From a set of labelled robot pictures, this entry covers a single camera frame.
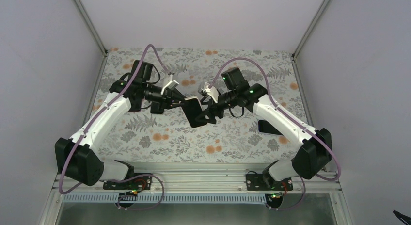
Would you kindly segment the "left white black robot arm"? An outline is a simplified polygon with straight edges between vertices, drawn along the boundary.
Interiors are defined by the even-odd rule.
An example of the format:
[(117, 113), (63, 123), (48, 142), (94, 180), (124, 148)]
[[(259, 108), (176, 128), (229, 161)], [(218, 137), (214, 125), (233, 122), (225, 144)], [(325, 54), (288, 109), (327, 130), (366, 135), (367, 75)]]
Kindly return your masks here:
[(98, 181), (115, 180), (120, 187), (130, 188), (135, 182), (133, 166), (119, 160), (104, 161), (98, 154), (112, 127), (127, 112), (138, 112), (144, 100), (152, 103), (151, 111), (161, 114), (165, 109), (182, 106), (185, 96), (177, 90), (178, 82), (169, 75), (162, 87), (150, 82), (156, 67), (136, 60), (127, 72), (109, 88), (103, 104), (82, 128), (70, 138), (55, 143), (58, 173), (87, 186)]

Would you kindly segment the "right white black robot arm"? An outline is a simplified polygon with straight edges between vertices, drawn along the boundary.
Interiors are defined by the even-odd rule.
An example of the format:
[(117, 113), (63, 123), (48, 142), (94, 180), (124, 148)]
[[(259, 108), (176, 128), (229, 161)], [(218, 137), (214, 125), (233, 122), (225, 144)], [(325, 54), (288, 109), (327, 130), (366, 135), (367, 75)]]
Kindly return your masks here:
[(281, 180), (290, 177), (312, 179), (332, 160), (329, 153), (332, 149), (332, 136), (327, 129), (316, 129), (304, 124), (283, 106), (271, 101), (264, 86), (258, 83), (250, 86), (239, 68), (231, 68), (221, 76), (228, 92), (220, 94), (209, 83), (203, 83), (199, 87), (199, 93), (204, 98), (211, 99), (196, 120), (215, 124), (217, 117), (223, 118), (225, 110), (239, 106), (267, 121), (298, 147), (296, 155), (291, 159), (275, 161), (265, 168), (262, 182), (267, 189), (274, 190), (281, 184)]

